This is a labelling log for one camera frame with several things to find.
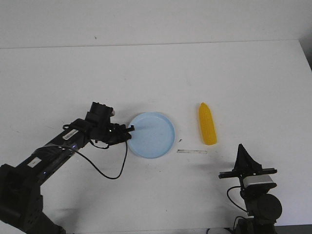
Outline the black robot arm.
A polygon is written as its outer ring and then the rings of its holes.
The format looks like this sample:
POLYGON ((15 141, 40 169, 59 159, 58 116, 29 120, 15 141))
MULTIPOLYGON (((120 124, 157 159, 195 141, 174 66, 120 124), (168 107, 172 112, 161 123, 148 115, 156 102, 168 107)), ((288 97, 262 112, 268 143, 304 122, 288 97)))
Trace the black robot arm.
POLYGON ((276 174, 275 168, 263 168, 247 152, 242 144, 238 145, 234 168, 229 172, 220 172, 219 178, 239 179, 240 196, 245 208, 239 209, 248 216, 237 216, 234 220, 233 234, 275 234, 275 223, 282 215, 280 200, 269 194, 277 186, 270 175, 276 174))
POLYGON ((92 103, 84 119, 63 126, 63 131, 26 160, 13 167, 0 167, 0 219, 26 234, 64 234, 43 212, 41 185, 70 157, 88 143, 106 144, 106 148, 131 139, 134 126, 111 123, 112 107, 92 103))

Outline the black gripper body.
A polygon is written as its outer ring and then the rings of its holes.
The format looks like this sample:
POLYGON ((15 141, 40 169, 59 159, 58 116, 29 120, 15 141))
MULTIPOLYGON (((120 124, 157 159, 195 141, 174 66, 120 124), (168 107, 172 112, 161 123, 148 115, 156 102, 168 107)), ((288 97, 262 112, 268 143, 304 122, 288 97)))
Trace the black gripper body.
POLYGON ((104 142, 104 137, 111 125, 110 108, 99 102, 92 102, 90 110, 85 117, 84 134, 92 146, 96 146, 99 141, 104 142))
POLYGON ((277 169, 275 168, 265 168, 262 171, 258 172, 258 173, 243 173, 243 172, 235 172, 235 171, 230 171, 230 172, 220 172, 218 177, 220 179, 224 179, 224 178, 232 178, 232 177, 237 177, 239 179, 240 185, 242 186, 242 188, 244 190, 247 190, 248 192, 250 191, 264 191, 265 193, 267 193, 269 191, 269 189, 266 189, 266 187, 263 186, 250 186, 247 189, 244 188, 243 186, 243 179, 247 176, 254 176, 254 175, 272 175, 272 174, 276 174, 277 173, 277 169))

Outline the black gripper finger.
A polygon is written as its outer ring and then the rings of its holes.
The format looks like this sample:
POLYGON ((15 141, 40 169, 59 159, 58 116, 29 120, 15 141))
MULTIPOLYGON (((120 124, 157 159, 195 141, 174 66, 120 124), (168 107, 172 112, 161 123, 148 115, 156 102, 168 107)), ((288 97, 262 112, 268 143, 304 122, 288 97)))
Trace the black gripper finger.
POLYGON ((240 171, 242 169, 242 159, 243 159, 243 145, 239 144, 238 150, 237 150, 237 156, 236 156, 236 161, 234 164, 233 171, 240 171))
POLYGON ((263 170, 262 165, 253 160, 245 147, 241 144, 243 173, 258 173, 263 170))
POLYGON ((120 133, 129 133, 135 130, 134 125, 131 125, 130 127, 127 127, 125 124, 114 124, 115 130, 120 133))
POLYGON ((113 135, 109 139, 109 145, 116 145, 119 143, 126 142, 132 138, 131 134, 126 133, 126 134, 121 134, 121 135, 113 135))

